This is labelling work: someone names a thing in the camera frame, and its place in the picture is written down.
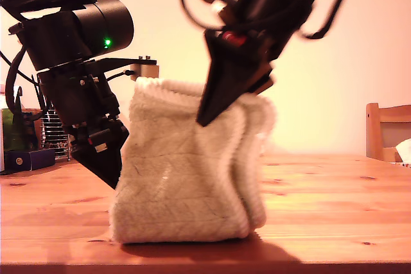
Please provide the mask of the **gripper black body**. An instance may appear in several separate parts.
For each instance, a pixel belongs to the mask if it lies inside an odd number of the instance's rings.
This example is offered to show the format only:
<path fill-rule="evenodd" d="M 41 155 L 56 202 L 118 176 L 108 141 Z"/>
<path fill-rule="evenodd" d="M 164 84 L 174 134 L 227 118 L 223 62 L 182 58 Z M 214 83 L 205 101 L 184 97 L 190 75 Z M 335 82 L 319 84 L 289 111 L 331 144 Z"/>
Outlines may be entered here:
<path fill-rule="evenodd" d="M 43 94 L 52 102 L 70 144 L 121 144 L 119 103 L 105 77 L 120 67 L 120 58 L 76 60 L 38 73 Z"/>

